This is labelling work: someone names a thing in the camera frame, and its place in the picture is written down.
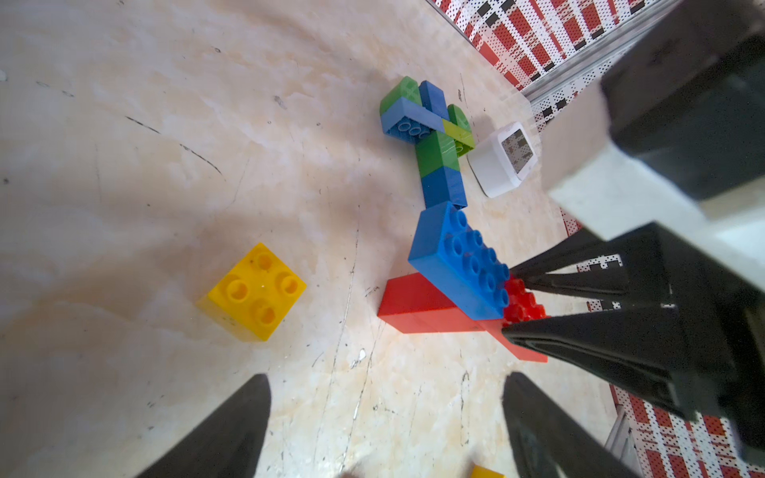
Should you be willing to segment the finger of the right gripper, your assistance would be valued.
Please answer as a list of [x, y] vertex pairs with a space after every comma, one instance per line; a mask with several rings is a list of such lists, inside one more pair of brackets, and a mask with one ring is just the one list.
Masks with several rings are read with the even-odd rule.
[[573, 364], [684, 420], [699, 412], [676, 310], [649, 307], [553, 317], [502, 330], [512, 344]]
[[631, 280], [625, 267], [602, 268], [592, 260], [627, 254], [633, 234], [603, 240], [587, 228], [511, 268], [511, 276], [531, 290], [592, 300], [631, 302]]

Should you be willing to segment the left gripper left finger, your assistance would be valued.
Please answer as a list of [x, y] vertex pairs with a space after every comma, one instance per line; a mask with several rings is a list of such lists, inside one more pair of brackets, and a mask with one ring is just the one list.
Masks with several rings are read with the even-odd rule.
[[254, 476], [268, 428], [271, 400], [268, 376], [253, 376], [141, 476]]

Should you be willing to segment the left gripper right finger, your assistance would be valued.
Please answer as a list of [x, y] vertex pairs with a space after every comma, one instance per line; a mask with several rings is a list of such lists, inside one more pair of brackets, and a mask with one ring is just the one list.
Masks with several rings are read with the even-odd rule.
[[522, 372], [505, 382], [502, 407], [521, 477], [635, 477]]

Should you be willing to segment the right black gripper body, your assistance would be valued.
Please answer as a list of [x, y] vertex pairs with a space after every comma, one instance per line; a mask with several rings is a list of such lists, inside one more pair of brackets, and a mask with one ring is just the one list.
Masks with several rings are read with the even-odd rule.
[[736, 448], [764, 463], [764, 295], [656, 224], [622, 236], [635, 307], [647, 327], [643, 370], [626, 389], [682, 419], [724, 417]]

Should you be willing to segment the red small lego brick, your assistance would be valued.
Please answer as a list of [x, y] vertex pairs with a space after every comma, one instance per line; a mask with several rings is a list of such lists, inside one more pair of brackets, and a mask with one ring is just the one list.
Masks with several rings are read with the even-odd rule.
[[505, 291], [509, 296], [509, 305], [504, 309], [503, 318], [478, 321], [477, 324], [495, 340], [498, 340], [516, 359], [522, 362], [547, 364], [547, 356], [511, 344], [502, 334], [502, 330], [511, 325], [548, 318], [545, 308], [537, 303], [534, 294], [526, 289], [524, 282], [520, 279], [511, 277], [505, 283]]

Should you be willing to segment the lime green long lego brick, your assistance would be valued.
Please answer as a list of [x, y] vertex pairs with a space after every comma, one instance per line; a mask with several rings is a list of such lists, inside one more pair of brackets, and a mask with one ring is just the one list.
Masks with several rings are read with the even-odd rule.
[[466, 153], [469, 153], [475, 147], [474, 136], [470, 129], [469, 121], [448, 121], [444, 119], [442, 121], [444, 132], [451, 137], [455, 142], [455, 148], [458, 157], [463, 157]]

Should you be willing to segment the red square lego brick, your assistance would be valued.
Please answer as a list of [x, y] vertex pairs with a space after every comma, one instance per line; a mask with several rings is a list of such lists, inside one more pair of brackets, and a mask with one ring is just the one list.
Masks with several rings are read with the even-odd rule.
[[420, 273], [388, 280], [378, 317], [403, 334], [482, 331]]

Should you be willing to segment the green square lego brick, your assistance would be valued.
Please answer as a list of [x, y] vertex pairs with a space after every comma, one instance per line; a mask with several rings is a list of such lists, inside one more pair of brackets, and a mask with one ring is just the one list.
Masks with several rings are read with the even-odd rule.
[[455, 141], [441, 131], [434, 131], [416, 145], [416, 160], [421, 178], [442, 167], [459, 171]]

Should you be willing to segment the green curved lego brick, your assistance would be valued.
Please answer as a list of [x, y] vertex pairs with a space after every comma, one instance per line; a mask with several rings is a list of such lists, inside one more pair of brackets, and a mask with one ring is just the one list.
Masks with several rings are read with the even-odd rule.
[[392, 105], [394, 105], [399, 99], [404, 98], [413, 102], [416, 105], [422, 105], [422, 97], [420, 97], [420, 85], [415, 79], [411, 77], [403, 77], [396, 87], [393, 87], [383, 98], [380, 103], [380, 115], [384, 115]]
[[454, 125], [457, 125], [460, 127], [460, 129], [471, 131], [469, 119], [466, 117], [466, 114], [462, 111], [462, 109], [460, 109], [460, 107], [457, 105], [449, 105], [447, 110], [449, 120], [454, 123]]

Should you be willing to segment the blue square lego brick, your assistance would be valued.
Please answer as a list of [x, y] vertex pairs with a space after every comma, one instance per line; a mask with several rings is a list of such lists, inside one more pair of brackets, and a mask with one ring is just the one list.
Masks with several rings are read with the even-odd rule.
[[436, 87], [436, 85], [429, 81], [423, 81], [420, 83], [420, 99], [422, 99], [422, 105], [428, 109], [428, 111], [431, 111], [446, 121], [450, 120], [442, 89]]

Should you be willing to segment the light blue long lego brick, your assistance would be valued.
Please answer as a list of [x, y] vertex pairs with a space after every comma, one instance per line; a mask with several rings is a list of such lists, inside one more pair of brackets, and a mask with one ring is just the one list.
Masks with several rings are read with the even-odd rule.
[[406, 98], [394, 102], [381, 115], [381, 122], [386, 135], [413, 145], [434, 131], [444, 132], [442, 117]]

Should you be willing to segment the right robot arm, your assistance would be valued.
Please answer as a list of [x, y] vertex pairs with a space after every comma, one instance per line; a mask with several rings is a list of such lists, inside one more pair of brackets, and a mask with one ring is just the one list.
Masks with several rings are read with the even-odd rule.
[[621, 308], [506, 327], [764, 462], [764, 13], [681, 1], [544, 131], [542, 184], [581, 223], [515, 266]]

